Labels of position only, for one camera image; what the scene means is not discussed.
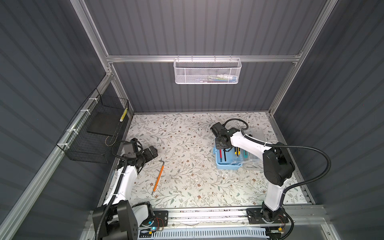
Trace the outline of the yellow black utility knife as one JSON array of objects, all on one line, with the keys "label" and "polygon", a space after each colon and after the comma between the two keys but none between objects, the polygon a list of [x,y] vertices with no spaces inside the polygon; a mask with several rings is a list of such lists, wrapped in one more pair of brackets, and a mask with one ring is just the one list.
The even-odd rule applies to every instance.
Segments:
[{"label": "yellow black utility knife", "polygon": [[238,158],[240,156],[240,150],[238,147],[235,147],[235,156]]}]

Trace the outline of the blue plastic tool box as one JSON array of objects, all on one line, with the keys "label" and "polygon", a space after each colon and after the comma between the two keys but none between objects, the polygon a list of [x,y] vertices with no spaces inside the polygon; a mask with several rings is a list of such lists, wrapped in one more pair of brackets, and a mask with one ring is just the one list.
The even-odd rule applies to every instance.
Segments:
[{"label": "blue plastic tool box", "polygon": [[216,147],[213,147],[213,154],[215,155],[216,159],[216,166],[219,170],[238,170],[243,166],[243,150],[240,149],[240,156],[237,158],[235,156],[235,148],[232,148],[230,151],[226,152],[227,156],[227,162],[224,160],[224,153],[222,150],[222,163],[220,163],[220,156],[219,156],[219,150],[216,149]]}]

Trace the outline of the clear tool box lid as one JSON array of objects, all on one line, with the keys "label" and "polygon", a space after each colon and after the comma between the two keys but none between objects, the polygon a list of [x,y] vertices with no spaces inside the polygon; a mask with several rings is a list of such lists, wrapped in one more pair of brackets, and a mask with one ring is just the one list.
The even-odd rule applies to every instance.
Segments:
[{"label": "clear tool box lid", "polygon": [[249,153],[249,157],[243,161],[243,168],[246,170],[262,170],[263,152],[265,148],[268,148],[264,146],[266,138],[262,132],[256,131],[245,131],[245,135],[262,143],[258,144],[246,139],[241,132],[234,134],[235,146]]}]

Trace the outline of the orange pencil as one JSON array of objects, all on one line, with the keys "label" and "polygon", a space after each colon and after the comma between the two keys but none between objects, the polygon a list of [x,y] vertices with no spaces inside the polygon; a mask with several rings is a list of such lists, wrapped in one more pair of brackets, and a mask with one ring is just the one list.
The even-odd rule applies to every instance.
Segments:
[{"label": "orange pencil", "polygon": [[153,188],[153,191],[152,191],[152,195],[154,195],[154,193],[155,193],[155,191],[156,191],[156,189],[157,189],[157,187],[158,187],[158,184],[159,184],[159,182],[160,182],[160,179],[161,179],[161,176],[162,176],[162,173],[163,173],[163,170],[164,170],[164,166],[165,166],[165,162],[164,162],[164,161],[160,160],[159,162],[162,163],[162,166],[161,166],[161,169],[160,169],[160,171],[159,171],[159,174],[158,174],[156,183],[155,183],[155,185],[154,185],[154,188]]}]

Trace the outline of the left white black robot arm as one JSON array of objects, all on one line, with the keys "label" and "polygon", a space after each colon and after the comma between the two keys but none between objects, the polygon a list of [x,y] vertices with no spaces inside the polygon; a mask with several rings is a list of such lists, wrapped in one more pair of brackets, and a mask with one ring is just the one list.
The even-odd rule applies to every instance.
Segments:
[{"label": "left white black robot arm", "polygon": [[119,159],[118,178],[103,205],[93,211],[95,239],[136,240],[140,235],[150,235],[158,229],[152,205],[142,202],[131,206],[129,199],[138,174],[158,156],[158,150],[153,146],[145,149],[133,138],[115,142],[111,152]]}]

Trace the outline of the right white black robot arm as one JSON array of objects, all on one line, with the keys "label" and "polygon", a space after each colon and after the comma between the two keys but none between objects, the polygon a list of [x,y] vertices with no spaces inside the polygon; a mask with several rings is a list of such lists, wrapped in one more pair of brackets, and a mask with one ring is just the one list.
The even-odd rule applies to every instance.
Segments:
[{"label": "right white black robot arm", "polygon": [[210,128],[215,136],[215,147],[219,150],[240,148],[263,161],[264,176],[268,180],[266,198],[262,203],[261,215],[266,223],[273,223],[283,215],[284,190],[295,168],[292,158],[282,143],[263,142],[244,133],[244,129],[227,129],[216,123]]}]

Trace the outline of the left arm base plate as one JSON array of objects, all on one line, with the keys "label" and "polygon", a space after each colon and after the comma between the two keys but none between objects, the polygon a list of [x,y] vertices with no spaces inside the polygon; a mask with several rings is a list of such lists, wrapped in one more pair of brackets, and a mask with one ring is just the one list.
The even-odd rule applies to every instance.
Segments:
[{"label": "left arm base plate", "polygon": [[168,226],[168,211],[152,211],[149,213],[147,223],[143,224],[148,227],[167,227]]}]

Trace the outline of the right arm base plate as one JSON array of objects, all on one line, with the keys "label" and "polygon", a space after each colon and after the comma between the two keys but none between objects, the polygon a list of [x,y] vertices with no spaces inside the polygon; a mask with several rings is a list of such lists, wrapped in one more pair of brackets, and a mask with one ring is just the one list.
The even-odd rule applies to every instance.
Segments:
[{"label": "right arm base plate", "polygon": [[246,209],[247,218],[250,224],[283,224],[289,222],[288,216],[280,208],[270,211],[268,208],[248,208]]}]

